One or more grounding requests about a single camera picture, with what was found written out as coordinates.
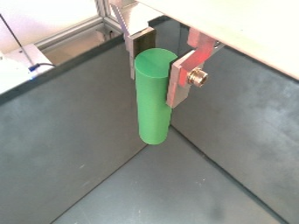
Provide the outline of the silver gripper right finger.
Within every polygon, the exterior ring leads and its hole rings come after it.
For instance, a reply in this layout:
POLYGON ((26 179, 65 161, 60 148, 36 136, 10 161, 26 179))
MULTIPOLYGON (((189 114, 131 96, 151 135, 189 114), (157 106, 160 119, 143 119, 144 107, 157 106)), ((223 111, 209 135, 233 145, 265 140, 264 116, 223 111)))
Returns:
POLYGON ((167 105, 173 109, 188 97, 191 85, 200 88, 208 79, 203 65, 211 55, 224 46, 215 38, 195 28, 189 29, 187 44, 191 50, 171 64, 167 105))

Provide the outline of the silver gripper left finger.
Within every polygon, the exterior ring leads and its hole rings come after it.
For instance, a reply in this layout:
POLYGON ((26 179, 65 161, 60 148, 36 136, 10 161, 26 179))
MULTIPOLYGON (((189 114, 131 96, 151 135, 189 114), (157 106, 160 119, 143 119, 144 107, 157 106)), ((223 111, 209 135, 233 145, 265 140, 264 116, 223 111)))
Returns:
POLYGON ((111 3, 116 20, 124 33, 125 49, 129 55, 131 79, 136 78, 135 58, 140 52, 155 48, 156 30, 148 25, 148 19, 141 18, 137 5, 121 8, 121 3, 111 3))

